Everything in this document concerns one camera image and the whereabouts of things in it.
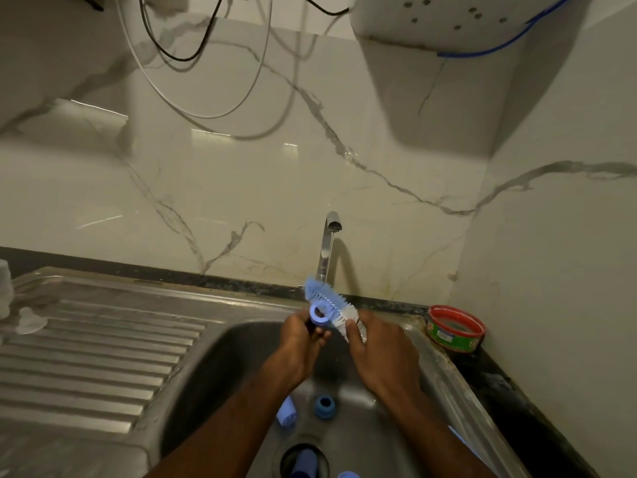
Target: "person's left arm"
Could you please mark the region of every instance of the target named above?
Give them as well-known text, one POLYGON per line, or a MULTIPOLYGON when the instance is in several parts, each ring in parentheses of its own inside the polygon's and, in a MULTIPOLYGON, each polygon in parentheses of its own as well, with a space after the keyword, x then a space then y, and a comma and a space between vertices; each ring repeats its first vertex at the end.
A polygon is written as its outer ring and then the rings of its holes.
POLYGON ((146 478, 244 478, 284 399, 310 376, 329 331, 309 334, 306 310, 287 318, 257 374, 146 478))

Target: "faucet spout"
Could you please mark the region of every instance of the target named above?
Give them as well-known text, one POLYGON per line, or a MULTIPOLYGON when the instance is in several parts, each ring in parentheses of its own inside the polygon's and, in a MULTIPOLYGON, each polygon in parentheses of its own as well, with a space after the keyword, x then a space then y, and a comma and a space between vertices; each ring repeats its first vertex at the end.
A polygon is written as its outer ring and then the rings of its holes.
POLYGON ((341 218, 336 211, 331 211, 325 218, 325 226, 323 227, 323 239, 320 244, 320 257, 318 259, 317 280, 326 281, 327 271, 329 270, 329 259, 332 256, 332 243, 334 241, 334 233, 341 231, 341 218))

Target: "hole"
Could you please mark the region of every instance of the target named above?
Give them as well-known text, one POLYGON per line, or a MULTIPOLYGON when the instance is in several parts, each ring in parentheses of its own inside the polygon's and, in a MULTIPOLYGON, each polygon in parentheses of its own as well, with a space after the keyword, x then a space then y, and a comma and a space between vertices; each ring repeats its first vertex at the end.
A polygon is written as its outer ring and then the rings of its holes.
POLYGON ((296 458, 299 457, 299 453, 304 449, 311 449, 318 458, 316 478, 329 478, 329 463, 327 462, 327 458, 323 454, 323 451, 308 443, 296 444, 283 453, 283 458, 281 458, 281 467, 279 470, 281 478, 290 478, 292 470, 294 469, 294 464, 296 463, 296 458))

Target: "white cable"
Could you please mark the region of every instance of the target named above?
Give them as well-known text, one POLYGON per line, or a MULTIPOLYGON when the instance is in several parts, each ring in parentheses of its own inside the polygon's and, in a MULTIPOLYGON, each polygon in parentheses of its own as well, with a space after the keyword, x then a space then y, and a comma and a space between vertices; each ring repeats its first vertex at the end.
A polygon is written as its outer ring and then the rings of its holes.
POLYGON ((252 92, 252 89, 254 88, 254 86, 257 83, 257 79, 259 78, 259 74, 261 73, 261 69, 263 68, 263 63, 264 63, 265 58, 266 58, 267 41, 270 39, 270 28, 272 26, 272 5, 273 5, 273 2, 274 2, 274 0, 270 0, 270 9, 269 9, 269 13, 267 15, 266 42, 263 44, 263 53, 261 54, 261 60, 259 62, 259 68, 257 69, 257 74, 254 76, 254 80, 252 81, 252 84, 250 85, 250 88, 248 89, 248 92, 246 92, 246 94, 243 96, 243 99, 241 99, 238 104, 236 104, 234 107, 232 107, 231 109, 227 110, 226 112, 223 112, 223 113, 220 113, 220 114, 205 115, 205 114, 197 114, 197 113, 194 113, 194 112, 190 112, 190 111, 187 111, 186 109, 184 109, 183 107, 178 106, 177 104, 172 102, 168 97, 166 97, 162 93, 162 91, 159 90, 159 87, 157 87, 155 85, 155 82, 153 82, 150 79, 150 77, 148 77, 148 74, 147 74, 146 70, 144 69, 144 66, 139 61, 139 57, 137 56, 137 53, 135 53, 135 49, 132 46, 131 36, 129 35, 128 30, 126 29, 126 23, 123 21, 122 7, 120 6, 120 2, 119 2, 119 0, 115 0, 115 4, 117 6, 117 15, 119 15, 120 23, 122 24, 123 34, 126 37, 126 41, 128 42, 128 47, 131 49, 131 53, 132 53, 133 58, 135 59, 135 62, 137 62, 137 65, 139 65, 141 73, 144 74, 144 77, 146 77, 146 80, 148 80, 148 83, 153 87, 153 89, 155 89, 155 92, 157 93, 157 95, 159 95, 168 105, 170 105, 174 109, 178 110, 179 112, 182 112, 182 113, 184 113, 184 114, 186 114, 186 115, 188 115, 190 117, 196 117, 197 119, 219 119, 220 117, 227 116, 228 114, 233 113, 239 107, 241 107, 241 105, 250 96, 250 94, 252 92))

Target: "red rim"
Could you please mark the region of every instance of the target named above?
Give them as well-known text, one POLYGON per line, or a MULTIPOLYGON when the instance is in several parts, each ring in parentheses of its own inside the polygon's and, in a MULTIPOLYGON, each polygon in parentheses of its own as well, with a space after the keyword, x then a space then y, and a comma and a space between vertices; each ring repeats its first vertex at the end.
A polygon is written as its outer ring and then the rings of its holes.
POLYGON ((467 313, 459 308, 450 307, 449 305, 432 305, 429 307, 429 316, 434 323, 451 334, 460 335, 462 337, 482 337, 487 328, 484 324, 474 317, 471 313, 467 313), (453 329, 446 325, 444 322, 438 320, 437 317, 444 317, 445 319, 456 321, 459 324, 466 326, 473 332, 464 332, 458 329, 453 329))

